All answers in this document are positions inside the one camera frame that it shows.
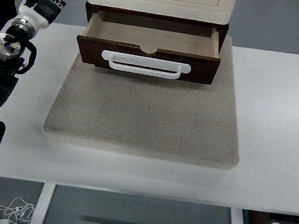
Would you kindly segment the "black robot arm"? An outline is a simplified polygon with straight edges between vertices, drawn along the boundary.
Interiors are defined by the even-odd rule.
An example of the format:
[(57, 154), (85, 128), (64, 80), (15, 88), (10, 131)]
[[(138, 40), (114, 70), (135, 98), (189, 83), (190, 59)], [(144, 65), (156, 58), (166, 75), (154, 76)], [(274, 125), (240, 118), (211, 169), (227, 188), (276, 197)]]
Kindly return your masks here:
[(16, 75), (25, 74), (35, 63), (37, 50), (30, 40), (39, 29), (34, 19), (19, 16), (6, 32), (0, 32), (0, 106), (16, 87)]

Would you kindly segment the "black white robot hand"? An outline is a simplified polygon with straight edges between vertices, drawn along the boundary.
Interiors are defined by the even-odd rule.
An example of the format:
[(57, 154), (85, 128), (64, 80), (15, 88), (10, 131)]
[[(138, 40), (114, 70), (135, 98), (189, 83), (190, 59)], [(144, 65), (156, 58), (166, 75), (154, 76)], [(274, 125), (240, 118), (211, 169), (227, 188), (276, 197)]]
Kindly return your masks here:
[(23, 0), (18, 16), (34, 29), (47, 28), (59, 16), (69, 0)]

